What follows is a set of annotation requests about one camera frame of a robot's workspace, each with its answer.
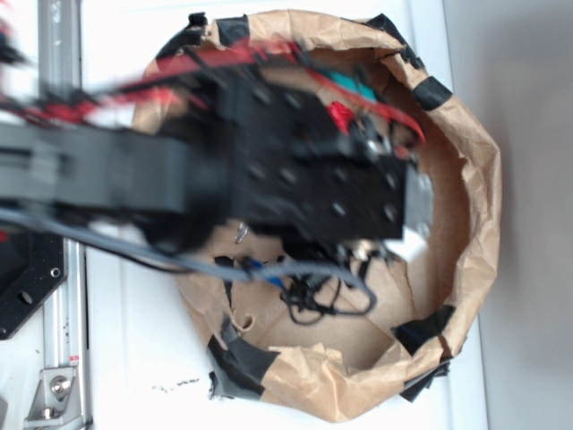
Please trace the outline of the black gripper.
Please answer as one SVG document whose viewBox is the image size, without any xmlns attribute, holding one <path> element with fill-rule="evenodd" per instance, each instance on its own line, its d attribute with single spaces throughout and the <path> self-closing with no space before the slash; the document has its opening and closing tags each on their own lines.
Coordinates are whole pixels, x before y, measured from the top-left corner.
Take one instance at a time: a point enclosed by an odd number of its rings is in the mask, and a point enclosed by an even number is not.
<svg viewBox="0 0 573 430">
<path fill-rule="evenodd" d="M 355 116 L 345 135 L 311 91 L 248 70 L 228 77 L 218 96 L 231 187 L 220 252 L 281 246 L 296 260 L 345 260 L 428 233 L 432 183 L 371 116 Z M 236 244 L 240 222 L 249 232 Z"/>
</svg>

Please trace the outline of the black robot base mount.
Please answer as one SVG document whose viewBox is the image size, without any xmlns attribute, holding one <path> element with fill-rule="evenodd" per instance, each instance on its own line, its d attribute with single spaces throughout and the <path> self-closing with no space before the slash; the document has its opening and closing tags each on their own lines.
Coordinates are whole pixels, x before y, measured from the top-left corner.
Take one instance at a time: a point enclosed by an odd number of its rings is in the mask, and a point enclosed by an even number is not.
<svg viewBox="0 0 573 430">
<path fill-rule="evenodd" d="M 8 340 L 65 280 L 64 239 L 29 230 L 1 231 L 1 339 Z"/>
</svg>

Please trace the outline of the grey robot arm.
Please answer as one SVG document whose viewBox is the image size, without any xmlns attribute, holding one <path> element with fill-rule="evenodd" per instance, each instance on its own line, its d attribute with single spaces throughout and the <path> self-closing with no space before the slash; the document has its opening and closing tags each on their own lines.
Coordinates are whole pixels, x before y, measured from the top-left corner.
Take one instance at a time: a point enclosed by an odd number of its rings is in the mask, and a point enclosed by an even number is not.
<svg viewBox="0 0 573 430">
<path fill-rule="evenodd" d="M 326 251 L 430 231 L 429 177 L 370 116 L 342 131 L 313 92 L 235 70 L 196 87 L 207 106 L 153 135 L 3 127 L 2 221 L 78 240 L 91 222 L 129 223 L 167 255 L 202 247 L 230 220 Z"/>
</svg>

